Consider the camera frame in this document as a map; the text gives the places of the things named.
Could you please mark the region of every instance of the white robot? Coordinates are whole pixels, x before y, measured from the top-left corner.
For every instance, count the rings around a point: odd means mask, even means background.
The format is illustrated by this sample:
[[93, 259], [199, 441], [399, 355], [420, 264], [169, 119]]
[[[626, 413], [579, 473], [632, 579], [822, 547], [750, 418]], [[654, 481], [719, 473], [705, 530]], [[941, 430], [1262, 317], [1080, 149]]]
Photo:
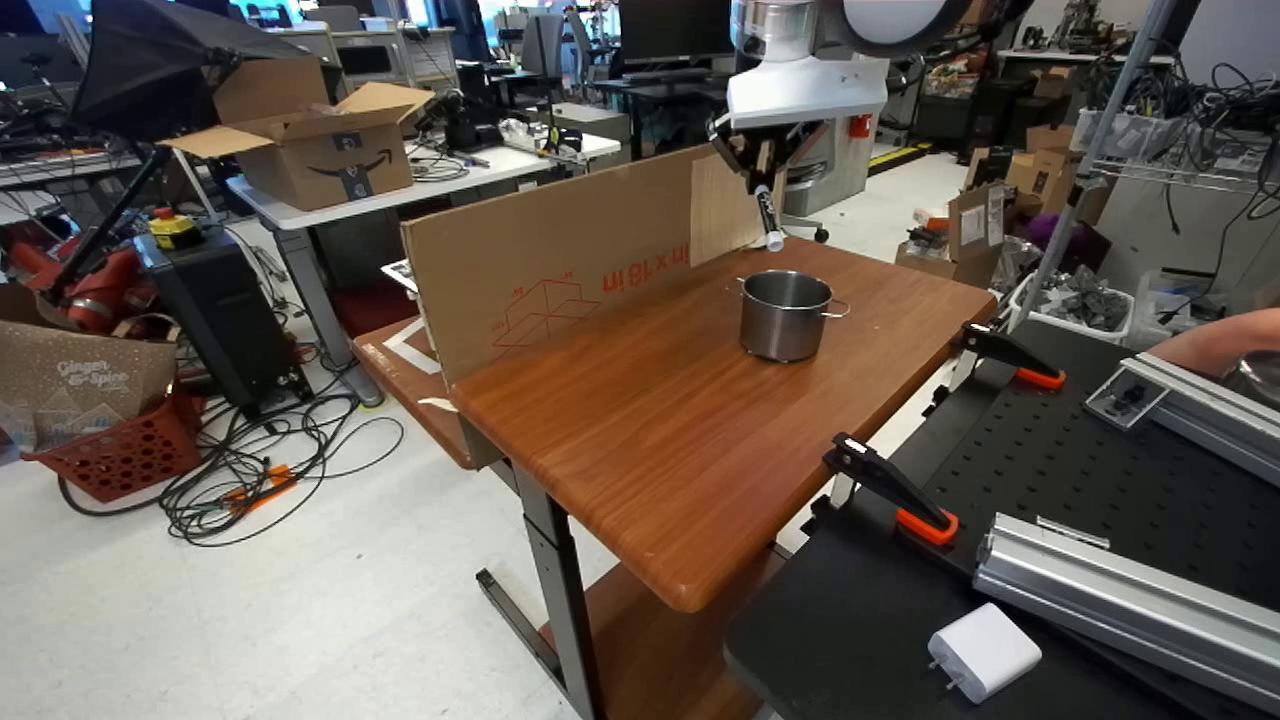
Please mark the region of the white robot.
[[750, 181], [763, 233], [772, 177], [839, 115], [883, 107], [890, 60], [951, 54], [998, 38], [1031, 0], [999, 0], [981, 27], [955, 33], [973, 0], [731, 0], [731, 38], [758, 69], [729, 78], [711, 125], [719, 156]]

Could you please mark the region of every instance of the black stand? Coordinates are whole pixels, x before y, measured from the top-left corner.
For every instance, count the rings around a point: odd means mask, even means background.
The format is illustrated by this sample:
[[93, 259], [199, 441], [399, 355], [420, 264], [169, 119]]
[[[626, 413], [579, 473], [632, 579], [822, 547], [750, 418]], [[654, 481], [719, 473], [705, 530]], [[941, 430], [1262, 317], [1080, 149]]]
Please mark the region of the black stand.
[[57, 270], [57, 280], [48, 284], [48, 305], [61, 305], [65, 292], [88, 270], [88, 264], [111, 246], [111, 233], [119, 222], [119, 215], [132, 209], [132, 198], [147, 189], [147, 181], [169, 162], [169, 149], [158, 143], [152, 156], [146, 161], [146, 168], [132, 172], [124, 194], [111, 205], [111, 212], [93, 228], [93, 237], [71, 250], [71, 259]]
[[564, 507], [519, 469], [506, 469], [508, 482], [519, 492], [529, 547], [535, 579], [547, 599], [552, 644], [531, 627], [531, 619], [512, 604], [491, 572], [478, 572], [482, 591], [512, 623], [525, 648], [547, 667], [547, 674], [567, 692], [567, 704], [597, 720], [603, 716], [603, 692], [597, 673], [597, 644], [588, 623], [585, 572], [578, 564], [578, 543]]

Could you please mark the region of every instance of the white desk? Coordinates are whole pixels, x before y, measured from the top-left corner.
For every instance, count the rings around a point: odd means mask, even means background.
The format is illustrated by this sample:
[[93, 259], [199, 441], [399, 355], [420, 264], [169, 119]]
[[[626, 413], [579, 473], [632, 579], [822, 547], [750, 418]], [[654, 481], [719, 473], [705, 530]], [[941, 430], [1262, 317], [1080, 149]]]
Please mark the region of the white desk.
[[48, 191], [0, 191], [0, 228], [32, 221], [45, 205], [52, 205]]
[[83, 182], [100, 212], [111, 209], [111, 189], [106, 182], [119, 172], [139, 168], [137, 156], [111, 156], [111, 150], [57, 150], [57, 156], [32, 156], [19, 162], [0, 162], [0, 191], [12, 189], [45, 189], [45, 182]]
[[[585, 156], [609, 161], [609, 156], [619, 156], [619, 143], [603, 140], [603, 135], [585, 135]], [[426, 198], [444, 198], [444, 194], [463, 194], [463, 191], [482, 191], [482, 189], [535, 181], [535, 177], [547, 177], [561, 168], [555, 161], [539, 161], [539, 156], [518, 150], [518, 149], [472, 150], [472, 161], [482, 161], [482, 162], [468, 162], [468, 172], [456, 181], [426, 181], [426, 182], [412, 182], [399, 191], [380, 191], [380, 194], [364, 194], [364, 198], [349, 198], [349, 205], [333, 205], [333, 209], [317, 209], [317, 212], [303, 212], [303, 209], [293, 209], [276, 194], [263, 194], [243, 177], [227, 181], [227, 189], [276, 237], [276, 246], [293, 270], [293, 284], [317, 323], [322, 355], [333, 371], [354, 369], [354, 343], [349, 343], [346, 323], [333, 311], [314, 233], [326, 222], [346, 222], [346, 221], [371, 215], [371, 212], [396, 212], [396, 209], [426, 205]], [[362, 369], [349, 371], [349, 389], [362, 390], [364, 405], [380, 401], [380, 389]]]

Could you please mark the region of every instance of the wire bundle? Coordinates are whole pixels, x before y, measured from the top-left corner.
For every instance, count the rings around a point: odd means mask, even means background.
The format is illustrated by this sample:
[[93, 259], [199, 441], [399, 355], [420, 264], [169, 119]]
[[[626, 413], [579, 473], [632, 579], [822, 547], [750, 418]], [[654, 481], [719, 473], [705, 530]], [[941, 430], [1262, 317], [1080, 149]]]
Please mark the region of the wire bundle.
[[[83, 516], [128, 516], [139, 507], [160, 507], [169, 516], [169, 536], [198, 543], [198, 547], [227, 547], [243, 543], [254, 536], [272, 530], [290, 516], [295, 516], [329, 481], [358, 474], [388, 461], [404, 445], [404, 422], [392, 417], [358, 418], [362, 401], [354, 390], [317, 390], [303, 405], [290, 405], [270, 413], [260, 422], [250, 422], [242, 413], [219, 409], [204, 418], [204, 434], [212, 434], [218, 422], [219, 434], [204, 441], [204, 462], [187, 474], [178, 474], [165, 482], [165, 492], [128, 502], [128, 507], [83, 507], [71, 488], [61, 481], [65, 500]], [[337, 457], [377, 422], [388, 422], [388, 446], [371, 452], [362, 462], [337, 469]], [[254, 522], [254, 511], [260, 511], [270, 500], [283, 502], [272, 521]]]

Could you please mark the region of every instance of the floor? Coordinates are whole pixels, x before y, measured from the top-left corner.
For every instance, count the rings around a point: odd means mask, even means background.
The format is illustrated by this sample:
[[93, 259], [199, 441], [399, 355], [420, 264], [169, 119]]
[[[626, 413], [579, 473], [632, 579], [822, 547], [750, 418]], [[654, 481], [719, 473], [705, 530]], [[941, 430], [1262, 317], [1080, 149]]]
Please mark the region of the floor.
[[[929, 156], [873, 177], [822, 221], [832, 242], [893, 259], [911, 212], [944, 209], [959, 181], [951, 156]], [[876, 434], [883, 452], [917, 422], [917, 405]], [[160, 511], [83, 521], [48, 469], [0, 469], [0, 716], [567, 720], [472, 579], [491, 568], [545, 614], [518, 497], [491, 473], [460, 473], [396, 401], [358, 418], [377, 422], [337, 469], [404, 434], [399, 446], [237, 547], [187, 547]], [[295, 497], [254, 522], [293, 511]], [[588, 579], [611, 564], [588, 530], [579, 557]]]

